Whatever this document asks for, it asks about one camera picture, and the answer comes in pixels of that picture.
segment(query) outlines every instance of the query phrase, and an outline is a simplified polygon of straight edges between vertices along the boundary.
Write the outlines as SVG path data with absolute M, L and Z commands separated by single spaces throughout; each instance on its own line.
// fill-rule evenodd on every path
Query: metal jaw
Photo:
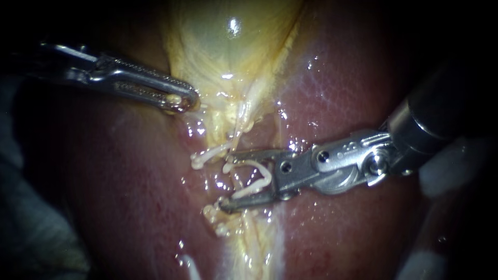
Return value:
M 225 199 L 220 208 L 231 213 L 288 200 L 299 194 L 301 188 L 334 195 L 362 183 L 373 186 L 386 177 L 389 158 L 394 151 L 389 133 L 363 130 L 339 141 L 314 145 L 301 155 L 285 150 L 230 153 L 226 159 L 232 163 L 249 159 L 272 163 L 273 179 L 268 190 L 238 199 Z
M 9 61 L 17 74 L 125 97 L 172 114 L 199 107 L 191 85 L 122 58 L 91 54 L 85 46 L 40 43 L 33 53 L 13 53 Z

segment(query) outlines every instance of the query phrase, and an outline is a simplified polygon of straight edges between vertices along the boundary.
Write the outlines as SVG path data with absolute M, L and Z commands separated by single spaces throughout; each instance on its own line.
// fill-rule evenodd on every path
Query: white tissue strand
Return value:
M 261 173 L 263 178 L 260 178 L 256 181 L 254 181 L 249 186 L 247 186 L 241 190 L 236 191 L 234 194 L 232 194 L 232 198 L 235 198 L 235 199 L 244 197 L 244 196 L 252 194 L 252 193 L 260 192 L 261 188 L 266 187 L 267 185 L 269 185 L 271 183 L 272 175 L 271 175 L 270 171 L 266 167 L 264 167 L 262 164 L 260 164 L 259 162 L 256 162 L 254 160 L 246 160 L 246 161 L 244 161 L 243 165 L 254 166 L 255 168 L 257 168 L 259 170 L 259 172 Z
M 217 147 L 207 149 L 206 151 L 202 151 L 200 153 L 193 153 L 190 155 L 190 160 L 192 169 L 194 170 L 200 170 L 204 167 L 204 164 L 215 157 L 217 154 L 222 153 L 228 149 L 232 148 L 232 142 L 228 141 L 222 145 L 219 145 Z

